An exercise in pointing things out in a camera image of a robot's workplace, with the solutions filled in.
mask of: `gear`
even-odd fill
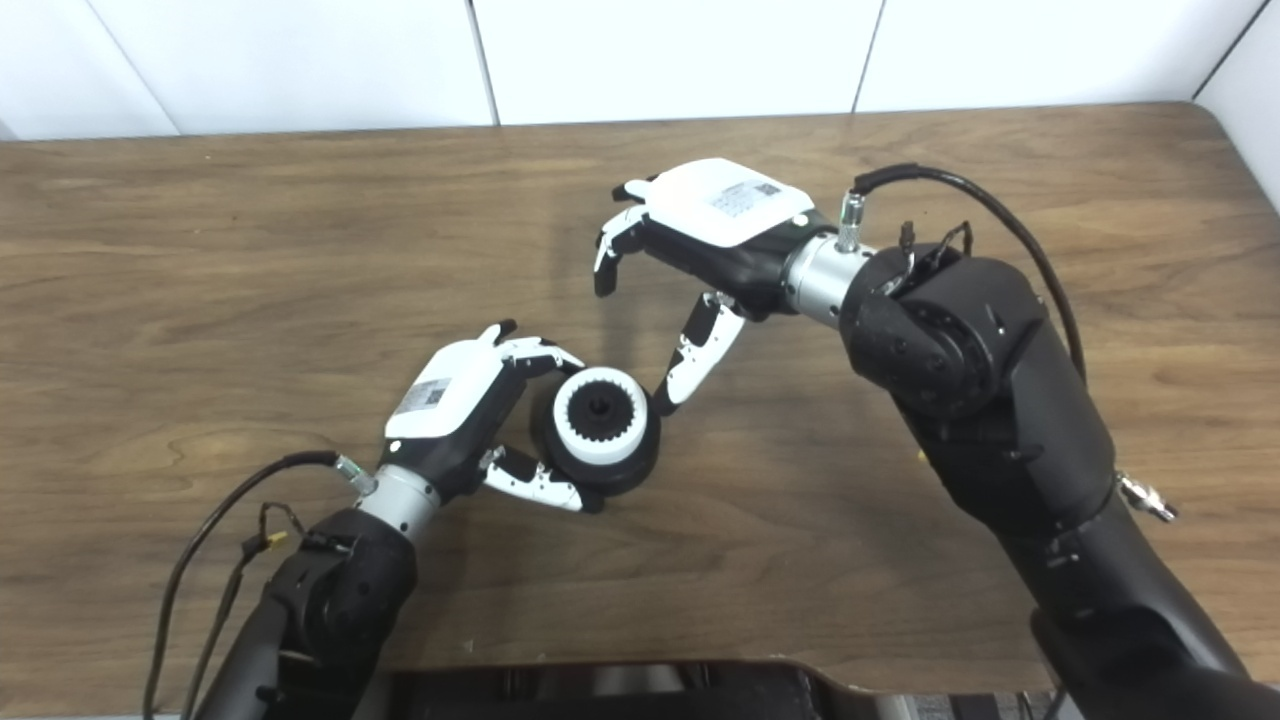
[[[568,398],[568,427],[581,438],[608,442],[622,437],[636,421],[636,406],[622,386],[591,380]]]

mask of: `robot finger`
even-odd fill
[[[649,209],[644,205],[632,205],[600,228],[600,234],[595,238],[595,268],[593,270],[596,297],[612,295],[618,288],[618,264],[623,255],[639,252],[643,249],[636,228],[648,214]]]
[[[507,495],[573,512],[604,510],[604,498],[518,450],[499,445],[480,461],[484,484]]]
[[[680,345],[671,354],[667,375],[653,393],[659,415],[673,414],[694,395],[732,347],[745,322],[733,299],[723,292],[704,292],[698,299],[680,333]]]
[[[586,366],[572,352],[540,337],[508,340],[498,346],[503,361],[509,363],[525,379],[545,375],[559,370],[566,375]]]

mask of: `white gear ring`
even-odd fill
[[[631,407],[635,413],[627,429],[612,439],[585,438],[568,421],[568,401],[573,393],[588,383],[600,380],[622,388],[622,392],[631,398]],[[556,418],[556,434],[564,443],[564,448],[588,465],[613,465],[626,460],[640,447],[640,441],[644,439],[644,432],[649,424],[649,404],[645,401],[644,388],[635,378],[613,368],[590,368],[575,373],[556,392],[552,414]]]

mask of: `silver metal cylinder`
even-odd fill
[[[801,315],[832,328],[840,327],[840,305],[849,284],[874,254],[869,247],[841,252],[837,236],[818,233],[801,247],[787,265],[787,302]]]
[[[421,475],[398,465],[383,465],[374,475],[374,492],[356,501],[356,509],[378,518],[421,550],[431,516],[440,507],[440,493]]]

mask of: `black plastic base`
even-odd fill
[[[556,432],[554,413],[558,389],[559,386],[549,388],[547,392],[539,393],[534,401],[531,428],[534,442],[538,443],[541,456],[547,457],[557,470],[568,475],[576,484],[603,497],[616,497],[639,487],[658,465],[658,445],[662,439],[662,418],[658,416],[649,393],[645,393],[648,423],[636,451],[612,465],[591,465],[575,457],[564,447],[559,433]]]

